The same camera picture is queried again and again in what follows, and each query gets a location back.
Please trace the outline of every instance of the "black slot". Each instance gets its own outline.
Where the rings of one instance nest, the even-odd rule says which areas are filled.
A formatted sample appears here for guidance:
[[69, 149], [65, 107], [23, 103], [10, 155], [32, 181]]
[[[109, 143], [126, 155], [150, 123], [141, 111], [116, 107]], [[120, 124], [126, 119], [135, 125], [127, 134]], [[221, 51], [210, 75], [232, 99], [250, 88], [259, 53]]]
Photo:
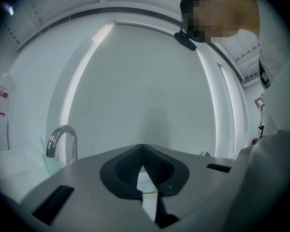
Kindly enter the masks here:
[[161, 197], [177, 195], [189, 178], [185, 164], [149, 145], [137, 145], [108, 160], [101, 167], [100, 178], [117, 197], [142, 201], [142, 192], [136, 189], [142, 166]]
[[50, 225], [73, 191], [74, 188], [59, 186], [32, 215]]
[[221, 166], [221, 165], [217, 165], [217, 164], [213, 164], [213, 163], [208, 164], [206, 167], [220, 171], [220, 172], [224, 172], [224, 173], [228, 173], [231, 169], [231, 167]]

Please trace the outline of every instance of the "white ceiling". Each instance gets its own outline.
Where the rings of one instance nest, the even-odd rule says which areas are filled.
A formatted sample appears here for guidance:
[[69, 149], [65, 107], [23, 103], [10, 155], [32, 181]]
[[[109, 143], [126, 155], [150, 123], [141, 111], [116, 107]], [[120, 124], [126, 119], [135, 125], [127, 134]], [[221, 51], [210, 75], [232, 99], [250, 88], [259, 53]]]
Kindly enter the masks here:
[[[103, 7], [138, 7], [167, 13], [180, 20], [180, 0], [19, 0], [13, 4], [14, 15], [7, 14], [0, 36], [10, 38], [19, 49], [52, 23], [78, 12]], [[259, 45], [255, 35], [241, 31], [237, 36], [217, 44], [229, 58], [245, 84], [258, 78]]]

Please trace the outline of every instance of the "chrome faucet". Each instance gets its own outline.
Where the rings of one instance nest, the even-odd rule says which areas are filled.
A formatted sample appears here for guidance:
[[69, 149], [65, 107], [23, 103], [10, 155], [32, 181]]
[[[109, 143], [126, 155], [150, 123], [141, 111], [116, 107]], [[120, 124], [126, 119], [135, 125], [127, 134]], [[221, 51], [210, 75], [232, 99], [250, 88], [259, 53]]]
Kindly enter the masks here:
[[56, 146], [58, 143], [59, 138], [68, 132], [71, 135], [71, 141], [72, 141], [72, 162], [77, 160], [77, 138], [76, 138], [76, 132], [72, 128], [72, 126], [59, 126], [50, 136], [47, 144], [46, 149], [46, 156], [50, 158], [55, 158], [56, 155]]

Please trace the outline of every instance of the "red label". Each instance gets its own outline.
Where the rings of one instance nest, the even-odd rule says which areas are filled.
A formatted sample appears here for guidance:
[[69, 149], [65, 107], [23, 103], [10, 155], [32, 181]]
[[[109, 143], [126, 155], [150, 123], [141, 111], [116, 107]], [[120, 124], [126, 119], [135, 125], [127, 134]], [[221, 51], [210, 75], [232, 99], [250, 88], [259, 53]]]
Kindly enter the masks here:
[[0, 91], [0, 96], [2, 96], [3, 98], [8, 98], [8, 93]]

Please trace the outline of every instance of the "light fixture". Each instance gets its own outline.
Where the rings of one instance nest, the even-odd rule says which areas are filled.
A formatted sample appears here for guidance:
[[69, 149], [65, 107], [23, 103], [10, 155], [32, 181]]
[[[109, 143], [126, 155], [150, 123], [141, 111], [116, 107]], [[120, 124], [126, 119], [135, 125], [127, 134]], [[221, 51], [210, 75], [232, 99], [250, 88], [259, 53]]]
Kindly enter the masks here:
[[105, 25], [94, 37], [92, 37], [92, 41], [94, 41], [97, 45], [99, 45], [105, 36], [111, 31], [114, 23], [110, 23]]
[[11, 5], [9, 6], [9, 13], [10, 13], [10, 15], [13, 15], [14, 14], [14, 11], [13, 11], [13, 8], [12, 8]]

